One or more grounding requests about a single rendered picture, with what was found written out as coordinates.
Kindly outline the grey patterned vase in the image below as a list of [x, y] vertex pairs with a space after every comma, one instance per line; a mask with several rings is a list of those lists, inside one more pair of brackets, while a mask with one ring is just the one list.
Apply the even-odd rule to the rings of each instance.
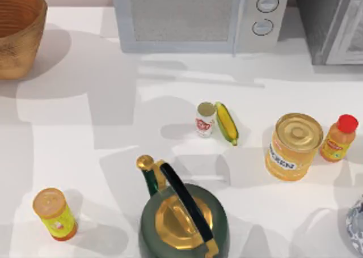
[[353, 248], [363, 257], [363, 194], [348, 210], [345, 224]]

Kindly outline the round microwave knob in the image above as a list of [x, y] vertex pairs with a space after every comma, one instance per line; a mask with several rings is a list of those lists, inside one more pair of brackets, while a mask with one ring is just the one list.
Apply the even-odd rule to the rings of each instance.
[[256, 7], [262, 13], [270, 13], [277, 9], [279, 3], [279, 0], [257, 0]]
[[251, 29], [256, 36], [266, 36], [273, 31], [274, 24], [269, 19], [263, 19], [259, 22], [255, 22]]

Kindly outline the large yellow tin can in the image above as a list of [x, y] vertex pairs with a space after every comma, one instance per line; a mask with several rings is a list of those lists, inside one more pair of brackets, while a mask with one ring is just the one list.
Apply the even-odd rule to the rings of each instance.
[[324, 138], [320, 123], [303, 113], [287, 113], [275, 125], [265, 166], [275, 177], [297, 181], [308, 172]]

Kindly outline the microwave oven door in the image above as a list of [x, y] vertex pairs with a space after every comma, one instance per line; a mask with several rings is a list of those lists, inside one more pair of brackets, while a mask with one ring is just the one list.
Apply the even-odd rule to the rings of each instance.
[[232, 53], [244, 0], [113, 0], [125, 53]]

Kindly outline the orange bottle with red cap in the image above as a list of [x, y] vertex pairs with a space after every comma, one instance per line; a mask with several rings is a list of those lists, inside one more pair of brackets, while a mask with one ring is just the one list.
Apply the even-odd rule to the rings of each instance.
[[358, 120], [349, 114], [341, 115], [330, 127], [321, 147], [320, 155], [329, 162], [342, 160], [356, 138]]

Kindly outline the red and white can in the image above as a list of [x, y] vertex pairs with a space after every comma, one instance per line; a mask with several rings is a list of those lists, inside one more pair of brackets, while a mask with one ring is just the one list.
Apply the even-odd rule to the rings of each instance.
[[215, 124], [216, 109], [211, 102], [202, 102], [197, 106], [196, 130], [202, 137], [210, 137]]

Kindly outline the woven wooden basket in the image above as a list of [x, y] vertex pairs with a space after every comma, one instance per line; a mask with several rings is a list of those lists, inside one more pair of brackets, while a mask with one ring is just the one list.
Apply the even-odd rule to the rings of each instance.
[[45, 0], [0, 0], [0, 79], [25, 77], [45, 28]]

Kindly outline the pale microwave oven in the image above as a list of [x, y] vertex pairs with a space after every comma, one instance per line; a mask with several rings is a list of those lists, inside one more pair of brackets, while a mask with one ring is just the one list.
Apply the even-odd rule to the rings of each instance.
[[125, 53], [259, 53], [277, 43], [288, 0], [113, 0]]

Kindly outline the green and gold kettle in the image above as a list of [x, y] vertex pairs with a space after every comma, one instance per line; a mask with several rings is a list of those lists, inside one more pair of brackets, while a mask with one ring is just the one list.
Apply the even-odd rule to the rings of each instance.
[[137, 167], [150, 195], [140, 218], [141, 258], [227, 258], [229, 224], [219, 200], [163, 160], [141, 155]]

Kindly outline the yellow corn cob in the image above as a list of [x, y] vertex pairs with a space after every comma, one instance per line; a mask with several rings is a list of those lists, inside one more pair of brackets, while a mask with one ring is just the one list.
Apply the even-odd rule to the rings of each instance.
[[224, 138], [233, 146], [238, 144], [239, 132], [229, 110], [221, 102], [215, 102], [216, 119]]

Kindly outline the yellow shaker canister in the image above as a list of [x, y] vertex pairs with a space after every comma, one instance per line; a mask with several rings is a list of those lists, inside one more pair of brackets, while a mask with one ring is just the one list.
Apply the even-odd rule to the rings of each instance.
[[55, 240], [66, 241], [77, 233], [77, 221], [59, 189], [41, 190], [33, 199], [32, 207]]

